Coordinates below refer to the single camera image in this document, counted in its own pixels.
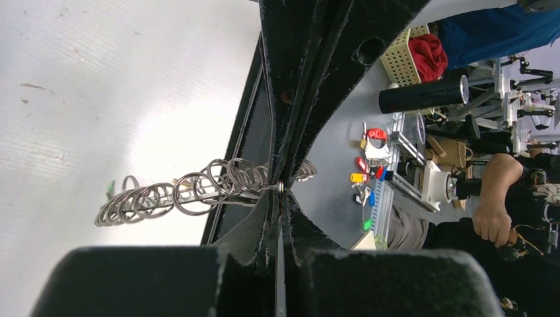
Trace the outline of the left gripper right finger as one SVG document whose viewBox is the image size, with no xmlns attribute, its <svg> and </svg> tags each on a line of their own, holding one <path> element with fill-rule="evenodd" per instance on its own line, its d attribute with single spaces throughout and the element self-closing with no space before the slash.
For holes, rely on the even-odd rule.
<svg viewBox="0 0 560 317">
<path fill-rule="evenodd" d="M 292 192 L 282 200 L 281 223 L 285 267 L 285 286 L 288 316 L 324 316 L 308 263 L 315 250 L 342 250 L 324 231 L 303 212 Z"/>
</svg>

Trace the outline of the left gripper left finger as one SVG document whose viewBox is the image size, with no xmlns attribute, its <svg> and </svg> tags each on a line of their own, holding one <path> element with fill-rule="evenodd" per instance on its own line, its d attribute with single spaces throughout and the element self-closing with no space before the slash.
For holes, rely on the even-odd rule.
<svg viewBox="0 0 560 317">
<path fill-rule="evenodd" d="M 214 246 L 221 256 L 214 316 L 275 316 L 279 194 L 265 192 Z"/>
</svg>

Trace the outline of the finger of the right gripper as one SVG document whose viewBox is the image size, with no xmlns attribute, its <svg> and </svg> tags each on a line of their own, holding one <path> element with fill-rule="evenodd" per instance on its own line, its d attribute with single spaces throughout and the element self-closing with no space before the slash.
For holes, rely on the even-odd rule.
<svg viewBox="0 0 560 317">
<path fill-rule="evenodd" d="M 286 161 L 295 179 L 319 132 L 393 40 L 427 6 L 427 1 L 346 1 L 309 78 L 311 87 L 297 116 Z"/>
<path fill-rule="evenodd" d="M 283 181 L 306 76 L 316 55 L 327 1 L 260 1 L 262 55 L 271 110 L 268 178 Z"/>
</svg>

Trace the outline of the metal disc with keyrings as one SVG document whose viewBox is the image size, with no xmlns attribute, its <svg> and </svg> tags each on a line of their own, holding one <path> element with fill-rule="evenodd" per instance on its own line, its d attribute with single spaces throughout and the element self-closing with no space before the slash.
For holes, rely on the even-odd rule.
<svg viewBox="0 0 560 317">
<path fill-rule="evenodd" d="M 94 219 L 96 227 L 131 225 L 157 219 L 173 210 L 189 216 L 206 215 L 223 204 L 253 206 L 267 189 L 268 165 L 254 165 L 243 158 L 215 159 L 199 172 L 190 172 L 171 182 L 141 186 L 126 176 L 120 192 L 103 204 Z"/>
</svg>

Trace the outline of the second person forearm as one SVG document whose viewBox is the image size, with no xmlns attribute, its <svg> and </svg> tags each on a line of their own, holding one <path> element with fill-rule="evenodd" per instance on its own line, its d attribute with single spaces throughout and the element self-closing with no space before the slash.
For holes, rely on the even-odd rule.
<svg viewBox="0 0 560 317">
<path fill-rule="evenodd" d="M 508 242 L 512 220 L 505 199 L 522 173 L 523 166 L 508 154 L 493 155 L 483 170 L 479 205 L 472 217 L 473 229 L 497 248 Z"/>
</svg>

